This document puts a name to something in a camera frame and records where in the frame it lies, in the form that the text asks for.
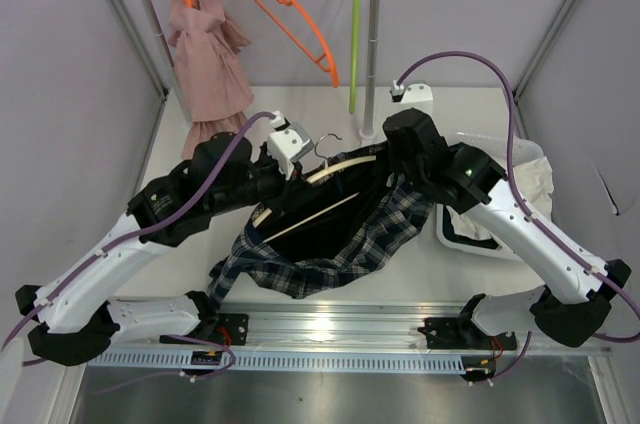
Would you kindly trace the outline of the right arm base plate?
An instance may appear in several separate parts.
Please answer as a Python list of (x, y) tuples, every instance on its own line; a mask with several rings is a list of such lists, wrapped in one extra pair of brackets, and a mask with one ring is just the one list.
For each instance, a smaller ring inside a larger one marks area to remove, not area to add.
[(514, 334), (490, 336), (472, 323), (472, 312), (485, 298), (485, 294), (474, 295), (456, 317), (428, 317), (417, 328), (426, 338), (427, 347), (434, 350), (507, 350), (517, 349)]

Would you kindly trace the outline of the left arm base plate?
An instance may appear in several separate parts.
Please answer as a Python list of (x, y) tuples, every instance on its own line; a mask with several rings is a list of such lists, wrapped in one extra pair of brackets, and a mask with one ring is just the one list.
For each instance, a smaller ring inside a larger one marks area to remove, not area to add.
[(240, 313), (220, 313), (218, 307), (202, 291), (190, 291), (186, 297), (197, 309), (198, 323), (181, 337), (199, 339), (227, 347), (244, 346), (248, 335), (249, 316)]

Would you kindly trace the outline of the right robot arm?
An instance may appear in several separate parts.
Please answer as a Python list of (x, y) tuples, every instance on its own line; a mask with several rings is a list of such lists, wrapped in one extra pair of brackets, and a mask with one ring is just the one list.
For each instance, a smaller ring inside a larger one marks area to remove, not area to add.
[(506, 332), (541, 331), (577, 348), (597, 336), (631, 270), (589, 253), (516, 196), (505, 169), (483, 150), (450, 145), (415, 108), (382, 126), (391, 161), (413, 190), (491, 232), (543, 281), (515, 294), (472, 297), (457, 318), (458, 339), (479, 347)]

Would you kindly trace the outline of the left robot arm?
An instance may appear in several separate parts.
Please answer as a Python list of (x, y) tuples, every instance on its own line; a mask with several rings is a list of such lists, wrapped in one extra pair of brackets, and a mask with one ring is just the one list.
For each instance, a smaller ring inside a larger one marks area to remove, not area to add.
[(202, 291), (143, 301), (114, 294), (144, 266), (207, 230), (214, 216), (281, 196), (312, 148), (311, 138), (292, 127), (270, 133), (257, 160), (249, 140), (232, 133), (198, 144), (190, 159), (129, 202), (83, 262), (46, 286), (16, 292), (20, 312), (37, 324), (28, 334), (33, 354), (75, 366), (117, 342), (175, 343), (187, 336), (197, 344), (223, 343), (217, 313)]

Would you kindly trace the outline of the pink pleated skirt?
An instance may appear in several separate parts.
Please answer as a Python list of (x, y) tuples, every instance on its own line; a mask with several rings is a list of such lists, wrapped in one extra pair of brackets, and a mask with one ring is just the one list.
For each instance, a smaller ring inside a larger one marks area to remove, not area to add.
[(187, 8), (170, 0), (168, 43), (175, 49), (174, 70), (191, 126), (182, 151), (190, 159), (198, 144), (219, 132), (238, 132), (254, 96), (238, 57), (251, 44), (227, 14), (222, 0), (197, 0)]

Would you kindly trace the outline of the navy plaid skirt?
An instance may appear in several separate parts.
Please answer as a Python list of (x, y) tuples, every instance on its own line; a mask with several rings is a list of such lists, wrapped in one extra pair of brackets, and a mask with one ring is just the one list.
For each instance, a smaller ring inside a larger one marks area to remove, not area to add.
[(261, 288), (304, 299), (346, 286), (384, 268), (420, 234), (433, 204), (392, 169), (385, 147), (386, 175), (372, 197), (343, 205), (311, 227), (267, 240), (250, 220), (229, 255), (210, 271), (208, 297), (220, 305), (235, 281), (248, 275)]

